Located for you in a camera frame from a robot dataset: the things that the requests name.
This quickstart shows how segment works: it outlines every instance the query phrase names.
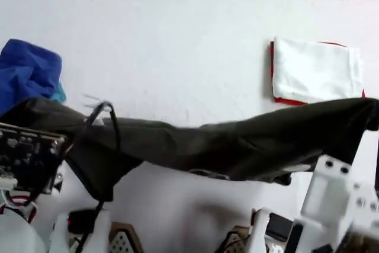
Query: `black cable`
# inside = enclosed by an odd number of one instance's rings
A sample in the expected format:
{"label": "black cable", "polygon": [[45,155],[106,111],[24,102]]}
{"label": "black cable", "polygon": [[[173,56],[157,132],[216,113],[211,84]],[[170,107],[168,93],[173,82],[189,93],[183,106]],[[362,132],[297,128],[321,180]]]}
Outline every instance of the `black cable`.
{"label": "black cable", "polygon": [[85,119],[84,126],[80,131],[78,131],[72,141],[70,143],[65,143],[62,146],[62,150],[59,152],[60,157],[57,159],[55,164],[50,165],[50,168],[46,170],[46,178],[41,179],[40,186],[36,188],[34,191],[30,193],[29,199],[24,203],[24,206],[28,206],[32,201],[34,201],[42,192],[43,188],[46,185],[47,180],[53,175],[53,172],[57,169],[57,167],[62,164],[63,160],[65,159],[66,155],[70,152],[72,147],[80,140],[83,139],[85,133],[89,130],[89,128],[92,126],[94,121],[97,119],[97,117],[100,115],[101,112],[104,111],[105,108],[109,107],[111,109],[110,116],[111,121],[115,133],[115,142],[116,142],[116,155],[119,155],[121,152],[121,134],[120,129],[118,127],[117,122],[117,116],[114,111],[114,107],[111,103],[104,101],[100,104],[98,104],[92,113]]}
{"label": "black cable", "polygon": [[[84,128],[80,131],[80,133],[78,135],[76,135],[74,137],[74,140],[73,142],[71,143],[71,145],[66,149],[65,153],[63,154],[64,156],[70,151],[70,149],[72,148],[72,146],[77,142],[79,141],[80,139],[83,138],[85,132],[88,130],[88,127],[90,127],[94,121],[96,120],[96,118],[99,116],[99,114],[106,108],[106,107],[109,107],[111,109],[110,111],[110,115],[111,115],[111,121],[112,121],[112,125],[113,125],[113,129],[114,129],[114,133],[115,133],[115,140],[116,140],[116,155],[118,156],[121,152],[121,134],[120,134],[120,129],[118,128],[118,122],[117,122],[117,116],[115,114],[115,111],[114,111],[114,108],[112,106],[111,103],[109,102],[103,102],[101,104],[99,104],[98,106],[96,106],[93,110],[93,112],[87,117],[86,119],[86,122],[85,122],[85,125],[84,125]],[[99,201],[96,209],[95,209],[95,213],[94,213],[94,220],[96,220],[96,218],[98,217],[102,207],[104,205],[104,201]],[[87,241],[88,239],[88,236],[89,236],[89,232],[85,233],[78,245],[78,247],[76,248],[75,250],[75,253],[81,253],[83,248],[84,248],[84,245],[85,245],[85,242]]]}
{"label": "black cable", "polygon": [[28,221],[28,220],[25,218],[25,216],[24,216],[24,214],[22,213],[22,211],[20,211],[20,210],[18,210],[18,209],[13,209],[12,207],[5,207],[5,209],[7,209],[7,210],[11,210],[12,212],[14,212],[14,213],[18,214],[19,216],[21,216],[22,219],[24,219],[25,221]]}
{"label": "black cable", "polygon": [[[99,203],[95,209],[95,213],[94,213],[94,219],[95,220],[96,220],[97,216],[99,215],[103,205],[104,205],[104,202],[99,201]],[[83,248],[84,248],[85,242],[88,239],[88,236],[89,236],[89,232],[86,232],[83,234],[83,237],[82,237],[81,241],[79,242],[78,247],[76,247],[75,253],[81,253],[83,251]]]}

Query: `white table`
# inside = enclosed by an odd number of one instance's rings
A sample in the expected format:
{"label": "white table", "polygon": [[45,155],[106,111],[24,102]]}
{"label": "white table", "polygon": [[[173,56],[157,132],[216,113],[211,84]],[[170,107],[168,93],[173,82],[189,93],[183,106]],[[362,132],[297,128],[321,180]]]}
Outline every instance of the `white table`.
{"label": "white table", "polygon": [[[63,58],[67,105],[83,94],[112,101],[120,117],[180,126],[242,120],[273,103],[268,44],[274,36],[359,47],[365,92],[379,98],[376,0],[0,0],[0,46],[19,38]],[[377,134],[355,161],[373,183]],[[298,214],[308,175],[290,187],[216,181],[144,164],[115,187],[114,220],[132,223],[145,252],[213,252],[253,207]],[[60,196],[42,197],[35,226],[47,239],[57,212],[94,205],[68,171]]]}

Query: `white towel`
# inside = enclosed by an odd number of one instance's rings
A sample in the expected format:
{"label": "white towel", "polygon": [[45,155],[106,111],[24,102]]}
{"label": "white towel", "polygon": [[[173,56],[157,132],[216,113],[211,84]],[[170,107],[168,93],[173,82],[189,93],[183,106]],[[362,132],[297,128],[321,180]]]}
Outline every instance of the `white towel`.
{"label": "white towel", "polygon": [[273,68],[276,98],[315,103],[362,96],[358,49],[276,37]]}

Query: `white plastic part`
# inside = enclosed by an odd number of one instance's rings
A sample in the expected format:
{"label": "white plastic part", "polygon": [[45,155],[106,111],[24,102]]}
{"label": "white plastic part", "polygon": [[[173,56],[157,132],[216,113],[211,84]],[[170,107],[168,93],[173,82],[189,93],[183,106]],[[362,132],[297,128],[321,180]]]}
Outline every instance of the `white plastic part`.
{"label": "white plastic part", "polygon": [[266,253],[265,235],[270,213],[266,208],[256,212],[254,226],[246,244],[246,253]]}
{"label": "white plastic part", "polygon": [[46,253],[47,249],[35,229],[10,210],[0,214],[0,251],[6,253]]}
{"label": "white plastic part", "polygon": [[0,190],[11,191],[17,186],[17,179],[13,177],[0,177]]}
{"label": "white plastic part", "polygon": [[58,215],[50,240],[49,253],[70,253],[68,245],[69,238],[67,213],[61,213]]}
{"label": "white plastic part", "polygon": [[110,214],[102,210],[95,222],[94,232],[89,237],[83,253],[107,253],[109,247],[109,231],[111,230]]}
{"label": "white plastic part", "polygon": [[336,250],[347,232],[379,240],[379,203],[375,190],[350,180],[351,166],[335,158],[320,157],[314,170],[301,218],[303,225],[296,253],[330,245]]}
{"label": "white plastic part", "polygon": [[[110,229],[110,214],[102,210],[96,219],[94,232],[88,238],[82,253],[108,253]],[[68,241],[68,214],[62,213],[58,216],[51,235],[49,253],[70,253]]]}

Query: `electronic component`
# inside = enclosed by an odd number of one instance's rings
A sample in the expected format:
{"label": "electronic component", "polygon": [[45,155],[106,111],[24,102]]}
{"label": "electronic component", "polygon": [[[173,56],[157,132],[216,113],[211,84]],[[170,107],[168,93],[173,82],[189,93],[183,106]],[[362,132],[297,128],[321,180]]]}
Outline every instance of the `electronic component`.
{"label": "electronic component", "polygon": [[0,189],[30,192],[54,172],[43,187],[43,193],[51,193],[65,141],[60,134],[0,123]]}

